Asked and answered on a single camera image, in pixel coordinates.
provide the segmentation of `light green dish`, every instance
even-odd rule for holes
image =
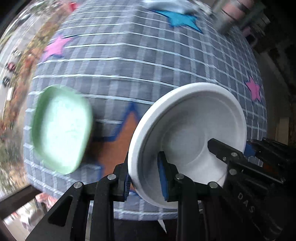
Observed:
[[[40,94],[31,135],[45,167],[61,174],[81,163],[92,129],[91,106],[72,89],[52,85]]]

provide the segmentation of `dark car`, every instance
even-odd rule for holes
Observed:
[[[7,76],[5,76],[2,80],[2,84],[4,85],[4,87],[6,87],[10,82],[10,78],[8,78]]]

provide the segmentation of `pink star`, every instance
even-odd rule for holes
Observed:
[[[256,99],[261,101],[260,85],[255,83],[252,76],[250,76],[250,82],[247,82],[246,85],[251,91],[252,101],[255,101]]]
[[[69,41],[71,41],[73,38],[64,38],[63,39],[63,36],[60,35],[56,38],[56,40],[48,45],[44,51],[45,53],[43,54],[43,57],[42,57],[42,60],[41,61],[45,61],[48,59],[49,56],[52,56],[52,55],[57,55],[59,57],[62,56],[63,54],[63,47],[66,43],[68,43]]]

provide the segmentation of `table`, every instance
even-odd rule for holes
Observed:
[[[63,176],[43,167],[30,139],[31,119],[38,95],[47,86],[62,84],[79,91],[94,111],[98,137],[110,137],[131,102],[139,118],[161,96],[189,83],[209,82],[225,87],[239,101],[247,122],[247,138],[266,136],[266,103],[255,57],[237,27],[225,37],[212,19],[198,13],[197,26],[172,28],[165,16],[143,8],[139,1],[89,0],[55,33],[76,35],[64,47],[64,57],[39,63],[27,97],[24,161],[29,181],[59,198],[75,181],[95,182],[102,169],[82,163]],[[261,101],[251,101],[245,85],[249,76],[261,86]],[[114,204],[119,219],[157,220],[177,217],[176,210],[154,207],[131,193]]]

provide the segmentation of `star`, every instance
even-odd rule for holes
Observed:
[[[189,26],[197,30],[198,32],[202,33],[201,29],[197,27],[195,24],[195,21],[197,20],[197,17],[195,16],[180,14],[177,12],[159,11],[159,10],[156,10],[154,12],[168,17],[169,18],[168,21],[172,27]]]
[[[252,76],[250,76],[250,81],[246,82],[247,87],[251,91],[252,101],[259,100],[261,101],[260,96],[260,85],[257,85]]]
[[[123,163],[126,158],[131,138],[140,120],[135,103],[129,105],[123,119],[114,136],[105,137],[91,146],[93,155],[102,166],[103,177],[113,173],[115,166]]]
[[[51,43],[44,49],[45,53],[43,54],[41,61],[45,61],[48,59],[48,57],[53,55],[62,57],[64,45],[69,41],[71,41],[72,39],[73,37],[63,38],[62,35],[59,35],[53,43]]]

